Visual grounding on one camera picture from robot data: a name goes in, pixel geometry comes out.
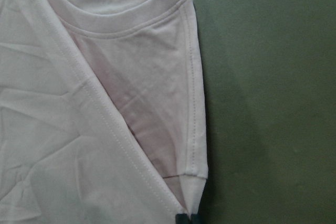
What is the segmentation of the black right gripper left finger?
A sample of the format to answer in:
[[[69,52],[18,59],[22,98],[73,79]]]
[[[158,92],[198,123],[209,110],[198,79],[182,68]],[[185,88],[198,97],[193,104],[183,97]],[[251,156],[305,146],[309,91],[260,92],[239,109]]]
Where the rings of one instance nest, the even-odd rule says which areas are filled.
[[[190,219],[188,214],[176,214],[175,215],[176,224],[190,224]]]

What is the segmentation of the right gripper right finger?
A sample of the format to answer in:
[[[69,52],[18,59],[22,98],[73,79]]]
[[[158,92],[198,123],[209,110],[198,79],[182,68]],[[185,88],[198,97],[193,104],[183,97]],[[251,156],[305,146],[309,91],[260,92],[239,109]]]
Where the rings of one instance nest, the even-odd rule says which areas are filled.
[[[191,214],[191,224],[202,224],[202,218],[199,214]]]

